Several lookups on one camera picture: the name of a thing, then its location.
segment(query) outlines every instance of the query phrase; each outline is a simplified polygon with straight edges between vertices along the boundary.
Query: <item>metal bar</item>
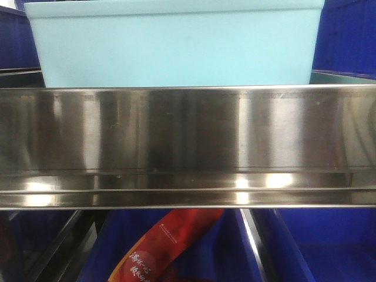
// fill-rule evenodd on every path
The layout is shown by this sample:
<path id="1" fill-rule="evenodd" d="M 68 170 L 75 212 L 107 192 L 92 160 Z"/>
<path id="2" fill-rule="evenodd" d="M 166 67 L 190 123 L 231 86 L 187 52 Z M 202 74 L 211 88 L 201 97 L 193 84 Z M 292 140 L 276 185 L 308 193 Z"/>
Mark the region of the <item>metal bar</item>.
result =
<path id="1" fill-rule="evenodd" d="M 261 239 L 261 234 L 257 230 L 257 223 L 255 222 L 251 210 L 240 209 L 240 213 L 246 227 L 246 232 L 250 240 L 250 245 L 253 250 L 258 269 L 260 270 L 262 281 L 278 282 L 279 279 L 274 270 L 267 248 Z"/>
<path id="2" fill-rule="evenodd" d="M 75 211 L 27 273 L 27 281 L 58 281 L 92 224 L 93 216 L 89 211 Z"/>
<path id="3" fill-rule="evenodd" d="M 56 282 L 71 282 L 77 280 L 82 267 L 85 265 L 90 255 L 90 251 L 95 243 L 96 238 L 97 232 L 93 224 L 86 236 L 83 238 L 75 254 L 70 258 L 64 270 L 61 271 L 61 274 L 56 279 Z"/>
<path id="4" fill-rule="evenodd" d="M 19 213 L 20 213 L 20 211 L 12 212 L 12 214 L 9 215 L 9 221 L 14 220 L 16 218 L 16 216 L 19 215 Z"/>
<path id="5" fill-rule="evenodd" d="M 376 85 L 0 89 L 0 128 L 2 209 L 376 204 Z"/>
<path id="6" fill-rule="evenodd" d="M 363 189 L 190 189 L 2 193 L 1 209 L 122 209 L 180 207 L 374 207 Z"/>
<path id="7" fill-rule="evenodd" d="M 0 73 L 23 73 L 23 72 L 32 72 L 32 71 L 40 71 L 41 68 L 13 68 L 13 69 L 0 69 Z"/>

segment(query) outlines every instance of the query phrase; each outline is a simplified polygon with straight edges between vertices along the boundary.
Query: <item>plastic container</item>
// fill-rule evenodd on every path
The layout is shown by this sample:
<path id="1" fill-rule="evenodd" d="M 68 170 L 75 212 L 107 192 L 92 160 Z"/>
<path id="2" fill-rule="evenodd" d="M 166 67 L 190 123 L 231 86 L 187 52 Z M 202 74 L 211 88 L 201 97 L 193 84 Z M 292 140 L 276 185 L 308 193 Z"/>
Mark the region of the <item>plastic container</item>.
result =
<path id="1" fill-rule="evenodd" d="M 71 215 L 70 210 L 20 211 L 11 221 L 19 248 L 24 252 L 43 251 Z"/>
<path id="2" fill-rule="evenodd" d="M 109 215 L 92 249 L 79 282 L 107 281 L 126 252 L 168 210 L 118 210 Z M 257 281 L 261 276 L 239 210 L 224 216 L 173 263 L 184 278 Z"/>
<path id="3" fill-rule="evenodd" d="M 29 2 L 50 2 L 50 1 L 55 1 L 55 0 L 15 0 L 17 9 L 20 11 L 25 11 L 25 3 Z"/>
<path id="4" fill-rule="evenodd" d="M 328 0 L 318 30 L 314 69 L 376 74 L 376 1 Z"/>
<path id="5" fill-rule="evenodd" d="M 376 84 L 376 75 L 321 70 L 312 72 L 310 84 Z"/>
<path id="6" fill-rule="evenodd" d="M 0 69 L 38 66 L 31 27 L 25 14 L 0 6 Z"/>
<path id="7" fill-rule="evenodd" d="M 324 0 L 25 4 L 47 87 L 309 83 Z"/>
<path id="8" fill-rule="evenodd" d="M 258 211 L 282 282 L 374 282 L 376 209 Z"/>

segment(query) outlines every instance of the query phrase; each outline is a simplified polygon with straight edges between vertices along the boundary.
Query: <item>light blue plastic tub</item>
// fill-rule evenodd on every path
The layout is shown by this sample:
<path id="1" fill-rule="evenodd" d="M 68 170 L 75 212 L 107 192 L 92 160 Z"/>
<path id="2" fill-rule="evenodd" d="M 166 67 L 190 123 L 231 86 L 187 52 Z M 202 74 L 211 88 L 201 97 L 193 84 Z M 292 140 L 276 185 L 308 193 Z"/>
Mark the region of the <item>light blue plastic tub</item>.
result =
<path id="1" fill-rule="evenodd" d="M 324 0 L 25 4 L 47 87 L 306 84 Z"/>

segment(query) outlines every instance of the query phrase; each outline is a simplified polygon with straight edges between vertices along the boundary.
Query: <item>red plastic bag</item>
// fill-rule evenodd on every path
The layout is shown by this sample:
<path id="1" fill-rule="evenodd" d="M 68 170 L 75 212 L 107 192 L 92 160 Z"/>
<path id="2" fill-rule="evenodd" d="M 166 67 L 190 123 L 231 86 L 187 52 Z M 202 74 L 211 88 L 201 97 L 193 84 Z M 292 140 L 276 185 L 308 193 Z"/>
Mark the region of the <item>red plastic bag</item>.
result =
<path id="1" fill-rule="evenodd" d="M 130 249 L 108 282 L 155 282 L 179 254 L 218 221 L 222 213 L 223 209 L 172 210 Z M 180 281 L 177 276 L 174 279 L 173 282 Z"/>

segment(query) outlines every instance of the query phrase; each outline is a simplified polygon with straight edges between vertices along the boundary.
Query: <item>blue plastic bin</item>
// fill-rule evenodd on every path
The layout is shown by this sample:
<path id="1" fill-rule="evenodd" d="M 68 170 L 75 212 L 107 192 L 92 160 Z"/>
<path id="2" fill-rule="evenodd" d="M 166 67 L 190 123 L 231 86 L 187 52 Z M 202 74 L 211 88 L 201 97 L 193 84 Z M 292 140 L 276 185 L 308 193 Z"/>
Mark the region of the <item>blue plastic bin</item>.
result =
<path id="1" fill-rule="evenodd" d="M 167 212 L 168 210 L 111 212 L 78 281 L 107 281 L 127 251 Z M 226 210 L 213 228 L 173 264 L 179 269 L 179 276 L 185 278 L 218 282 L 261 282 L 239 210 Z"/>
<path id="2" fill-rule="evenodd" d="M 327 0 L 314 69 L 376 74 L 376 1 Z"/>
<path id="3" fill-rule="evenodd" d="M 0 69 L 38 66 L 31 27 L 25 13 L 0 6 Z"/>
<path id="4" fill-rule="evenodd" d="M 376 209 L 258 211 L 282 282 L 376 281 Z"/>
<path id="5" fill-rule="evenodd" d="M 71 215 L 70 210 L 20 211 L 11 221 L 19 248 L 23 251 L 43 251 Z"/>
<path id="6" fill-rule="evenodd" d="M 324 0 L 25 4 L 47 87 L 308 84 Z"/>

